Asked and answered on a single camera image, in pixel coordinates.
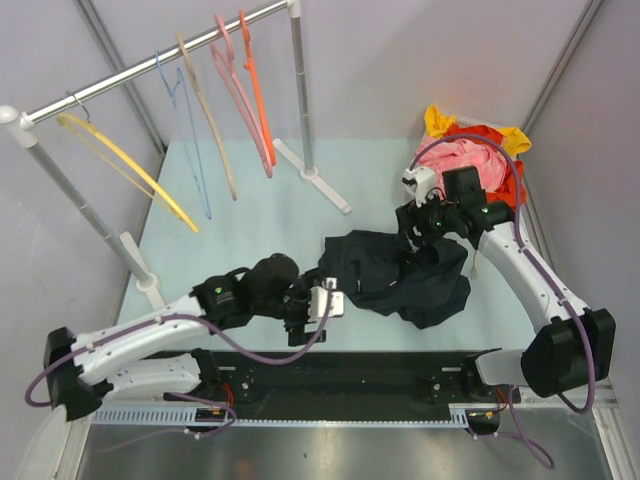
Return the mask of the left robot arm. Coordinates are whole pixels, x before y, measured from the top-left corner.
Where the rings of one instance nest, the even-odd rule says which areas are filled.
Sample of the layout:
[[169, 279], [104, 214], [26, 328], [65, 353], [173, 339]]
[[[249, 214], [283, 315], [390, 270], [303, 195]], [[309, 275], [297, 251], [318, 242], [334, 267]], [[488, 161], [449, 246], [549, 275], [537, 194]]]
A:
[[[229, 405], [232, 394], [211, 352], [196, 348], [169, 358], [160, 352], [176, 342], [212, 335], [260, 364], [287, 365], [324, 341], [328, 319], [343, 313], [344, 295], [336, 278], [317, 269], [300, 272], [290, 257], [275, 253], [251, 268], [212, 276], [178, 300], [126, 324], [78, 335], [66, 327], [50, 332], [43, 372], [36, 380], [47, 387], [44, 406], [62, 407], [69, 421], [113, 400], [221, 396]], [[267, 357], [230, 337], [230, 330], [255, 317], [282, 321], [295, 353]]]

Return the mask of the dark navy shorts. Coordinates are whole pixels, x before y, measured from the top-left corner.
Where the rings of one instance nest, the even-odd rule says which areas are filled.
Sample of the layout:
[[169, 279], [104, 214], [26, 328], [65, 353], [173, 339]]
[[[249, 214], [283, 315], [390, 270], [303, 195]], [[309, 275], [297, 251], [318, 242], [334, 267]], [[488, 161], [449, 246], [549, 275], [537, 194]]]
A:
[[353, 230], [324, 240], [318, 268], [337, 279], [354, 306], [397, 314], [423, 330], [465, 309], [471, 293], [462, 274], [467, 257], [466, 248], [449, 239], [411, 252], [391, 233]]

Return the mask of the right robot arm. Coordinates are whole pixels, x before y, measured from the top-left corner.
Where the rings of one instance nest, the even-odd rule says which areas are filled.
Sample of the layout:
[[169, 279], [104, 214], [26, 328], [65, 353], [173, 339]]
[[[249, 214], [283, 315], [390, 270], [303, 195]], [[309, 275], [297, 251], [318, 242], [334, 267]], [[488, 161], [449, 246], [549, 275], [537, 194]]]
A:
[[524, 350], [475, 358], [461, 376], [469, 399], [484, 401], [497, 385], [525, 386], [548, 398], [608, 377], [613, 316], [590, 308], [559, 279], [522, 233], [514, 208], [488, 199], [476, 168], [445, 172], [442, 186], [433, 170], [408, 168], [402, 182], [411, 199], [396, 210], [400, 241], [421, 248], [448, 233], [468, 240], [502, 275], [535, 332]]

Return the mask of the pink hanger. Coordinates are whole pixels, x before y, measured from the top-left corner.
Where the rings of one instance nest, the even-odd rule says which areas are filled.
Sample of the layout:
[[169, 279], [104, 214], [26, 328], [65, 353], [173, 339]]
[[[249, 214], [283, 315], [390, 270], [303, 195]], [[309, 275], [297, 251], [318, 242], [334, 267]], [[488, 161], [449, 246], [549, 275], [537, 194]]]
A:
[[209, 44], [209, 49], [216, 70], [224, 82], [237, 110], [239, 111], [258, 151], [265, 175], [271, 179], [273, 177], [273, 165], [269, 154], [267, 142], [265, 140], [258, 115], [255, 113], [248, 95], [237, 75], [235, 69], [235, 52], [229, 32], [225, 26], [223, 18], [215, 15], [215, 23], [224, 40], [225, 50], [221, 52], [214, 42]]

